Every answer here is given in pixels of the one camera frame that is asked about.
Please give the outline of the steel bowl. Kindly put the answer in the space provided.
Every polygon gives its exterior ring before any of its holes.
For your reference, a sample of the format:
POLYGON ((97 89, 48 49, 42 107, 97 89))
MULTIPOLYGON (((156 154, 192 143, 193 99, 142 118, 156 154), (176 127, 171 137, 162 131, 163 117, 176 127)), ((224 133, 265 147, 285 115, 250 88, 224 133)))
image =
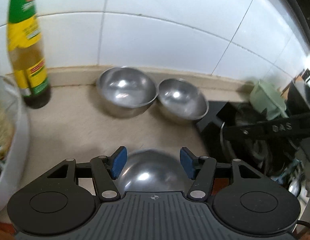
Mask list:
POLYGON ((126 165, 114 181, 120 194, 135 192, 183 191, 192 185, 179 159, 156 148, 128 154, 126 165))
POLYGON ((132 118, 151 107, 158 96, 157 84, 140 70, 113 67, 96 80, 103 110, 116 118, 132 118))
POLYGON ((183 79, 169 78, 158 85, 159 112, 176 124, 193 124, 208 113, 209 103, 203 93, 183 79))

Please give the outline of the black gas stove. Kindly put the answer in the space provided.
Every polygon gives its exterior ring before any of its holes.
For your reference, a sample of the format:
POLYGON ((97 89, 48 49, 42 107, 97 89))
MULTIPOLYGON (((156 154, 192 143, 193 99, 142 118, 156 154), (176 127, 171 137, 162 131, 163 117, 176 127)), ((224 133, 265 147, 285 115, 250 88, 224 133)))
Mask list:
POLYGON ((208 113, 196 123, 196 128, 209 156, 223 163, 241 159, 295 196, 300 194, 302 187, 310 196, 310 137, 227 140, 223 137, 225 127, 268 120, 247 102, 208 103, 208 113))

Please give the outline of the green plastic container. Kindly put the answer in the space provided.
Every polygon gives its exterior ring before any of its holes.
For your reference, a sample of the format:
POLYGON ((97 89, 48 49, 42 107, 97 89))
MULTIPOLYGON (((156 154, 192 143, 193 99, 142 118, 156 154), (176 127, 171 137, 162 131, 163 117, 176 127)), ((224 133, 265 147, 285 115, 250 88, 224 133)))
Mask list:
POLYGON ((249 96, 252 107, 264 115, 267 120, 277 117, 287 118, 286 103, 275 87, 262 79, 259 79, 249 96))

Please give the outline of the white rotating condiment tray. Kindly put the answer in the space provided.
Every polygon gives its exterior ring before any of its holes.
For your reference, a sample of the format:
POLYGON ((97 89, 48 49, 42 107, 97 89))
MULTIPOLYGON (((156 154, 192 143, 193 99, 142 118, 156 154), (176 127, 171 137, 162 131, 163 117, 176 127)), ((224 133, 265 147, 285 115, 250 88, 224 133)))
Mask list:
POLYGON ((25 103, 13 79, 0 75, 0 212, 17 191, 30 144, 25 103))

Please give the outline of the clear white label bottle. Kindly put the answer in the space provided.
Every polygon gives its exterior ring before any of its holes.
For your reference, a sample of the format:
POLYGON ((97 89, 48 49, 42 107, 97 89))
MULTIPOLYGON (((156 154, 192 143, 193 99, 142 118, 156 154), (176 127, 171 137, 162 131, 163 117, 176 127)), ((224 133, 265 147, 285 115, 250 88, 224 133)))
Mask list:
POLYGON ((14 132, 13 120, 0 102, 0 160, 6 158, 12 144, 14 132))

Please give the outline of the yellow green label bottle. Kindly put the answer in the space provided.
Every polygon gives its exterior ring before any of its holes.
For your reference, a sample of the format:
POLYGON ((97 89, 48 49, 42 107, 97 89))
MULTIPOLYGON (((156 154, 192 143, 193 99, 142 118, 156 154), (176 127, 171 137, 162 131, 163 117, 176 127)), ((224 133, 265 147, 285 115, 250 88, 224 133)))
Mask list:
POLYGON ((32 109, 45 106, 51 98, 51 85, 35 0, 9 0, 7 49, 24 102, 32 109))

